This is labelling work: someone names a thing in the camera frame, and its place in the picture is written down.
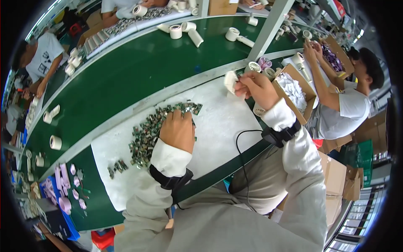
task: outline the black box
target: black box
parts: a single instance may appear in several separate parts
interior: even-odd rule
[[[62,240],[66,240],[71,236],[66,220],[58,206],[53,205],[47,198],[36,199],[35,202],[39,218],[49,232],[54,236],[60,237]]]

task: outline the trousers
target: trousers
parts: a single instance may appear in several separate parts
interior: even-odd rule
[[[269,147],[234,174],[229,192],[211,187],[180,202],[181,208],[203,204],[245,204],[262,215],[272,212],[285,198],[287,173],[283,166],[283,149]]]

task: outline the black cord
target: black cord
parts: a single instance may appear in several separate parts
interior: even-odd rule
[[[238,147],[238,138],[239,138],[239,136],[240,136],[242,133],[245,133],[245,132],[253,132],[253,131],[260,131],[260,132],[263,132],[263,130],[260,130],[260,129],[245,130],[245,131],[243,131],[243,132],[241,132],[241,133],[238,134],[237,139],[235,140],[235,144],[236,144],[236,146],[237,146],[237,150],[238,150],[238,152],[239,152],[239,156],[241,157],[242,169],[243,169],[243,173],[244,173],[245,179],[246,179],[246,186],[247,186],[246,200],[248,201],[248,204],[249,204],[249,206],[253,209],[253,211],[257,212],[257,211],[253,208],[253,206],[249,203],[249,180],[248,180],[248,176],[246,175],[245,162],[243,161],[242,153],[241,153],[241,151],[239,150],[239,147]]]

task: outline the shredded white paper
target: shredded white paper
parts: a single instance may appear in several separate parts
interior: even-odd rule
[[[303,114],[306,108],[305,93],[302,92],[298,81],[293,80],[288,73],[281,73],[276,80],[283,88],[288,98],[290,98],[301,114]]]

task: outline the pile of circuit boards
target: pile of circuit boards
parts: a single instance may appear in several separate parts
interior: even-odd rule
[[[187,100],[185,103],[178,103],[174,106],[168,105],[166,108],[156,108],[154,115],[149,115],[145,123],[140,123],[140,127],[133,127],[134,140],[129,143],[130,152],[132,153],[132,165],[137,164],[139,167],[147,167],[150,162],[152,151],[160,136],[162,123],[169,112],[175,109],[185,112],[192,112],[198,115],[202,104],[196,104]]]

